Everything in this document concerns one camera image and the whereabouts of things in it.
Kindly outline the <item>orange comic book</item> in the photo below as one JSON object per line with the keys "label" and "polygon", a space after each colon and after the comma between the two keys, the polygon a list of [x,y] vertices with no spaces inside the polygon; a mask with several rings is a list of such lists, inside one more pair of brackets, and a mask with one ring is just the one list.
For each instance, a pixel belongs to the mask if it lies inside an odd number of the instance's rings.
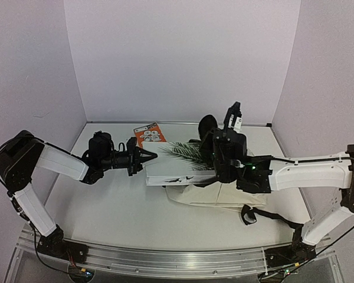
{"label": "orange comic book", "polygon": [[137,139],[137,145],[141,148],[144,142],[166,142],[157,122],[135,128],[133,132]]}

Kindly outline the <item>white palm leaf book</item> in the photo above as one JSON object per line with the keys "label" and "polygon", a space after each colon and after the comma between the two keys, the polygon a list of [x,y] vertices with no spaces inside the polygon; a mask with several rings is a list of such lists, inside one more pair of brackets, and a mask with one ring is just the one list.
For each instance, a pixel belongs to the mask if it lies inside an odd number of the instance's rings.
{"label": "white palm leaf book", "polygon": [[216,177],[210,154],[195,142],[144,142],[143,148],[157,158],[145,163],[147,186],[203,184]]}

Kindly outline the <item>beige canvas backpack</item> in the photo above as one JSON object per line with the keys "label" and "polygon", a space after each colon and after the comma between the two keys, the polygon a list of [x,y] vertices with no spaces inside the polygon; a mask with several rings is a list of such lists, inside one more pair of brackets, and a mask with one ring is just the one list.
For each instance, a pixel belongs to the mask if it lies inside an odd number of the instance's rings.
{"label": "beige canvas backpack", "polygon": [[[212,115],[205,116],[198,126],[200,130],[218,128],[217,120]],[[207,184],[191,184],[185,188],[173,186],[166,187],[168,198],[174,202],[191,206],[203,206],[210,208],[222,208],[239,212],[242,221],[246,225],[256,223],[256,215],[266,218],[280,220],[290,228],[301,229],[302,224],[292,222],[278,213],[271,213],[262,210],[266,204],[266,193],[247,193],[236,188],[236,183],[221,183],[213,178]]]}

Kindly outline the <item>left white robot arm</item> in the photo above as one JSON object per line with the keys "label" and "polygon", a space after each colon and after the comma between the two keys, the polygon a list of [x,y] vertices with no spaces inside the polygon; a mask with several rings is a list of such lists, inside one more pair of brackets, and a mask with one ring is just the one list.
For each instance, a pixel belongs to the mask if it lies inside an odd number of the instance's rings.
{"label": "left white robot arm", "polygon": [[55,234],[59,227],[45,208],[45,196],[34,187],[41,178],[63,175],[93,185],[110,170],[124,169],[133,176],[156,158],[156,153],[139,147],[135,137],[117,149],[109,133],[97,131],[87,150],[77,156],[23,130],[0,146],[0,182],[19,216],[46,237],[45,247],[54,256],[63,256],[67,243]]}

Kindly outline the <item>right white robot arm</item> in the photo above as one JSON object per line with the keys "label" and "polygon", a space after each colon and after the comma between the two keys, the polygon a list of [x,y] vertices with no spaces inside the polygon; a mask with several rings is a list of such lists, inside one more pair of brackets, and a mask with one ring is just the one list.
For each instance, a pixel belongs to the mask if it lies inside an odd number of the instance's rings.
{"label": "right white robot arm", "polygon": [[221,183],[252,194],[288,189],[336,189],[332,200],[301,228],[300,240],[318,244],[354,215],[354,144],[344,152],[319,157],[250,156],[247,138],[233,129],[211,126],[199,130],[200,151],[210,156]]}

